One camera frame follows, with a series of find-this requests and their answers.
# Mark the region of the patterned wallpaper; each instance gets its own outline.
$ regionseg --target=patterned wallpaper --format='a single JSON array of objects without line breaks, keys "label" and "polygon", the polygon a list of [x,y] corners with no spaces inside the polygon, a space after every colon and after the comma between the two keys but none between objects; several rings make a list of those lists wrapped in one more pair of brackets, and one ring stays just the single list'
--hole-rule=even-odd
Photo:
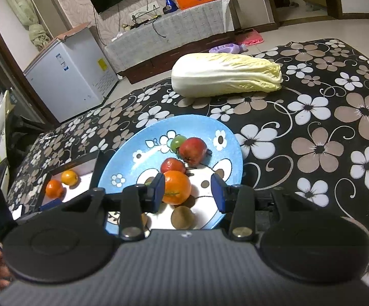
[{"label": "patterned wallpaper", "polygon": [[[67,18],[72,26],[77,26],[81,23],[91,22],[95,25],[93,5],[90,0],[58,0],[63,8]],[[120,17],[120,24],[123,23],[132,25],[132,21],[129,20],[128,14],[137,10],[148,3],[155,0],[123,0],[118,6],[113,6],[110,9],[98,15],[95,12],[98,24],[98,30],[101,35],[102,41],[107,44],[118,33],[118,24]],[[156,0],[160,8],[157,10],[158,14],[163,14],[162,8],[165,6],[165,0]]]}]

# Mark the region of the purple bottle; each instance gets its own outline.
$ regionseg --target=purple bottle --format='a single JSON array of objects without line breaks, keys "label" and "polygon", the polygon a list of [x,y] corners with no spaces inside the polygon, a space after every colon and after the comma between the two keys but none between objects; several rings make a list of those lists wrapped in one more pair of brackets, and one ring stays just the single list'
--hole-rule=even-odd
[{"label": "purple bottle", "polygon": [[242,52],[248,51],[247,46],[242,44],[241,46],[237,44],[227,44],[210,49],[209,53],[230,53],[230,54],[240,54]]}]

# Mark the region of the mini fridge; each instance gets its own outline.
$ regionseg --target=mini fridge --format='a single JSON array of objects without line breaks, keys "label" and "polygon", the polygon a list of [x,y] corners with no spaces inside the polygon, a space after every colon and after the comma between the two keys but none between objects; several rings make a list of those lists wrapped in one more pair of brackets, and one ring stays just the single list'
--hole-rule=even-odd
[{"label": "mini fridge", "polygon": [[59,122],[101,105],[118,81],[88,24],[55,38],[24,71]]}]

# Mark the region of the table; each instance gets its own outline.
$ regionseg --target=table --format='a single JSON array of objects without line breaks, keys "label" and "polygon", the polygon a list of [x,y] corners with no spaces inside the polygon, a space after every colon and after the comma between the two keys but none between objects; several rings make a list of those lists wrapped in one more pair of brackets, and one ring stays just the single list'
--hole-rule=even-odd
[{"label": "table", "polygon": [[[278,46],[283,89],[190,99],[164,79],[41,135],[9,195],[32,211],[48,170],[90,151],[117,151],[142,128],[180,114],[218,119],[236,135],[243,184],[282,186],[369,234],[369,59],[336,39]],[[363,280],[369,285],[369,268]]]},{"label": "table", "polygon": [[178,10],[153,24],[124,32],[106,45],[106,56],[113,69],[120,72],[186,44],[234,31],[229,3],[230,0],[215,0]]}]

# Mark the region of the blue vase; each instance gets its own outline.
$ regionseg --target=blue vase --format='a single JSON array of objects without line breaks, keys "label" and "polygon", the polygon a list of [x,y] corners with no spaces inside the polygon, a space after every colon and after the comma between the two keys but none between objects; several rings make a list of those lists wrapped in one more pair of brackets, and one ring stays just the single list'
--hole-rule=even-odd
[{"label": "blue vase", "polygon": [[173,0],[166,0],[166,7],[163,8],[163,12],[169,13],[169,12],[175,12],[177,9],[179,9],[175,2]]}]

